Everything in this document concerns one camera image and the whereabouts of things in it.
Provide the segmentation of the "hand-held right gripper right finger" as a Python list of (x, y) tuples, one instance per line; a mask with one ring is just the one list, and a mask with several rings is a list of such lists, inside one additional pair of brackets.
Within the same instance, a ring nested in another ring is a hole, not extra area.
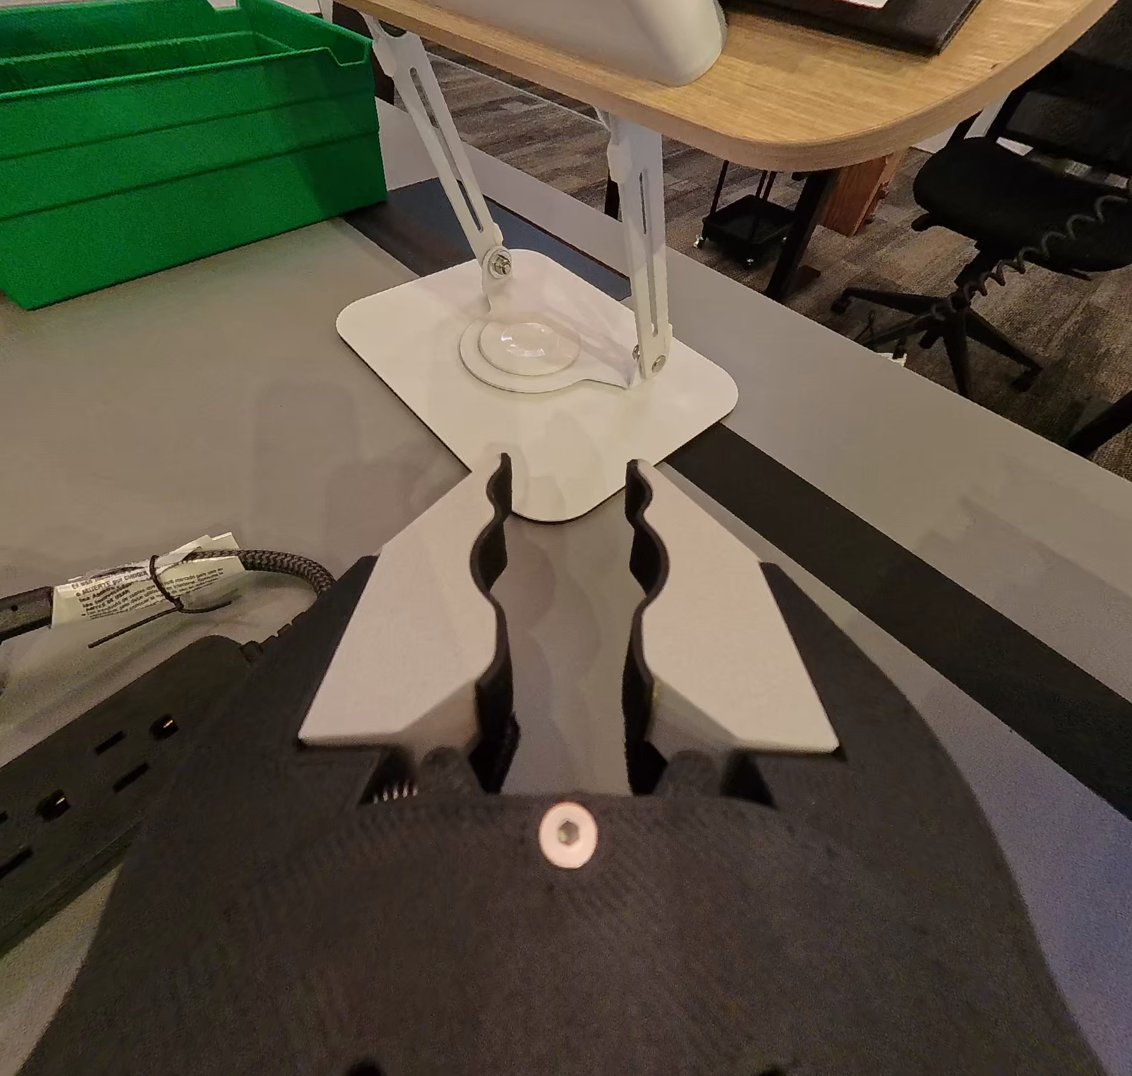
[(643, 593), (623, 674), (630, 789), (678, 755), (832, 757), (841, 743), (757, 555), (646, 462), (630, 462)]

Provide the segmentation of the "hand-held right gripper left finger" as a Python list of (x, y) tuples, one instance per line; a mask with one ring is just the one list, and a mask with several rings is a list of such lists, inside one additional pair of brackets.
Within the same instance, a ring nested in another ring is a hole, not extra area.
[(502, 789), (517, 753), (515, 676), (493, 590), (507, 565), (510, 455), (491, 459), (382, 547), (301, 725), (315, 747), (468, 757)]

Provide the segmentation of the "black power strip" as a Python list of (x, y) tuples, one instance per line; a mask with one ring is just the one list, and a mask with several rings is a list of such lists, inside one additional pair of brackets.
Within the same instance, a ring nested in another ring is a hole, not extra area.
[(120, 864), (196, 732), (263, 652), (200, 640), (3, 766), (2, 954)]

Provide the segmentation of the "white stand with wooden board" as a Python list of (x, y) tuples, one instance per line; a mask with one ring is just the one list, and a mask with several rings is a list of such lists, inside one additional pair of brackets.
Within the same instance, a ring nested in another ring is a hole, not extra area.
[[(727, 419), (729, 373), (673, 335), (661, 137), (752, 166), (841, 169), (975, 115), (1116, 0), (982, 0), (930, 59), (718, 0), (336, 0), (363, 14), (474, 261), (349, 305), (340, 338), (513, 507), (570, 521)], [(422, 37), (594, 107), (621, 190), (631, 305), (507, 249)]]

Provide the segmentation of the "black wheeled basket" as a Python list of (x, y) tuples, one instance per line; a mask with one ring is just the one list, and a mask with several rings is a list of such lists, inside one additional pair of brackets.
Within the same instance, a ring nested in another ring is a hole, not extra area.
[(764, 170), (755, 194), (742, 196), (723, 206), (721, 204), (731, 162), (721, 169), (709, 214), (702, 220), (694, 247), (707, 244), (729, 256), (751, 270), (776, 247), (781, 247), (795, 219), (791, 208), (781, 206), (771, 199), (779, 172)]

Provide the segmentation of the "green plastic bin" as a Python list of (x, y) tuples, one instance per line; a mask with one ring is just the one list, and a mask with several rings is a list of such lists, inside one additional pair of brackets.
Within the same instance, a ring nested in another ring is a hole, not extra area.
[(2, 289), (57, 305), (383, 203), (372, 42), (276, 0), (3, 9)]

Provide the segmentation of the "black office chair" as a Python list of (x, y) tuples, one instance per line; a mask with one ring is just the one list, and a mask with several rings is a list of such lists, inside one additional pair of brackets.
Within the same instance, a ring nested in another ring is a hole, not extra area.
[(873, 352), (943, 343), (959, 396), (971, 398), (969, 342), (1015, 362), (1014, 388), (1026, 392), (1040, 362), (973, 309), (995, 282), (1030, 267), (1088, 280), (1130, 267), (1130, 191), (1058, 172), (1045, 158), (1130, 181), (1130, 0), (1120, 0), (1083, 38), (1015, 89), (986, 134), (962, 123), (925, 163), (913, 187), (921, 210), (914, 232), (944, 229), (968, 239), (975, 258), (948, 296), (847, 287), (833, 302), (842, 316), (856, 302), (896, 310), (910, 321), (861, 342)]

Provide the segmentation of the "black backing folder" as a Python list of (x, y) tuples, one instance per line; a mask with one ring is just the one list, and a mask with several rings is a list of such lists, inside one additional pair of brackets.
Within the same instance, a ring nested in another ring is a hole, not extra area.
[(889, 0), (866, 7), (844, 0), (721, 0), (781, 22), (916, 55), (938, 55), (982, 0)]

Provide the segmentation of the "wooden post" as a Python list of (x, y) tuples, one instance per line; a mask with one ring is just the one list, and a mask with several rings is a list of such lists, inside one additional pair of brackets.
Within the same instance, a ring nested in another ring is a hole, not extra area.
[(838, 171), (824, 205), (822, 227), (846, 238), (865, 230), (876, 218), (909, 150)]

